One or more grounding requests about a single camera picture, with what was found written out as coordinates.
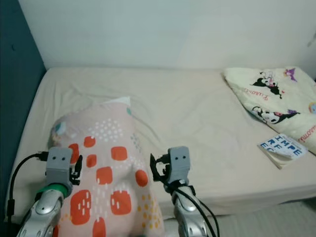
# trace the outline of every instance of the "pillow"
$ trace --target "pillow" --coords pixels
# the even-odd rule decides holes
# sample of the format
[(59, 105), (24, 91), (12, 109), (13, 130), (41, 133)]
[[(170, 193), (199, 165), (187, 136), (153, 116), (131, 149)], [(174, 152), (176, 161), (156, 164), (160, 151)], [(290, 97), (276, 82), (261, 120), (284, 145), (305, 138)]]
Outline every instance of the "pillow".
[(228, 68), (225, 79), (243, 106), (316, 154), (316, 83), (300, 68)]
[(129, 98), (91, 106), (58, 119), (54, 146), (83, 156), (81, 183), (64, 200), (55, 236), (163, 236)]

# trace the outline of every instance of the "mattress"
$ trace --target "mattress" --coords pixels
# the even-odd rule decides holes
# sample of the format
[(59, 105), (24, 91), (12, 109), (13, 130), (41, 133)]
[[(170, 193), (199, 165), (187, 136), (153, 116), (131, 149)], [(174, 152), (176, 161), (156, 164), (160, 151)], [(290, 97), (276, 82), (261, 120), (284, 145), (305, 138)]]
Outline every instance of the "mattress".
[[(190, 184), (216, 214), (254, 211), (316, 196), (316, 157), (308, 153), (279, 170), (257, 148), (276, 135), (253, 118), (220, 71), (119, 68), (52, 68), (44, 76), (28, 116), (14, 168), (24, 157), (47, 150), (51, 127), (61, 116), (94, 103), (131, 97), (131, 109), (149, 169), (150, 153), (190, 149)], [(14, 222), (44, 185), (45, 162), (28, 161), (18, 173)], [(153, 182), (164, 218), (171, 196)]]

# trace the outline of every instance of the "white wall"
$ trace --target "white wall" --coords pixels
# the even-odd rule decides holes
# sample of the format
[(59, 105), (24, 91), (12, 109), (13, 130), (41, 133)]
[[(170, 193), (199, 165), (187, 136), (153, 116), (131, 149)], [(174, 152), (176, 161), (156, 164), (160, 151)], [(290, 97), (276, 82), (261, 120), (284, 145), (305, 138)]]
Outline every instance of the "white wall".
[(20, 0), (47, 68), (300, 66), (316, 0)]

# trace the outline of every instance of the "floor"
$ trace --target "floor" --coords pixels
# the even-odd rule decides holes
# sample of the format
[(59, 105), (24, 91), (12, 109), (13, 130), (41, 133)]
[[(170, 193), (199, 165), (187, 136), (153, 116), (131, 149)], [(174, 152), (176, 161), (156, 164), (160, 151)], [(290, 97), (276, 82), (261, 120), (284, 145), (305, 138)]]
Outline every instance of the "floor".
[[(221, 237), (316, 237), (316, 198), (217, 219)], [(165, 228), (167, 237), (178, 236), (175, 220)]]

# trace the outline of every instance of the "white bed sheet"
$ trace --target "white bed sheet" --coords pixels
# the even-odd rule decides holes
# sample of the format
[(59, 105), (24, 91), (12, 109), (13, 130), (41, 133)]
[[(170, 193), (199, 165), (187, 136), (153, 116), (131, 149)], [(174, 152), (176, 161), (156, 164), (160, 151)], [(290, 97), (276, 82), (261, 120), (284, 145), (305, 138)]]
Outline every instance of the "white bed sheet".
[[(276, 133), (248, 114), (220, 72), (208, 70), (50, 69), (38, 88), (14, 167), (47, 149), (50, 129), (62, 115), (121, 96), (131, 97), (148, 169), (150, 153), (188, 146), (190, 184), (216, 214), (316, 196), (316, 157), (308, 153), (278, 170), (256, 146)], [(21, 221), (42, 187), (44, 169), (45, 162), (37, 160), (21, 168), (14, 222)], [(172, 216), (170, 195), (160, 183), (153, 187), (164, 218)]]

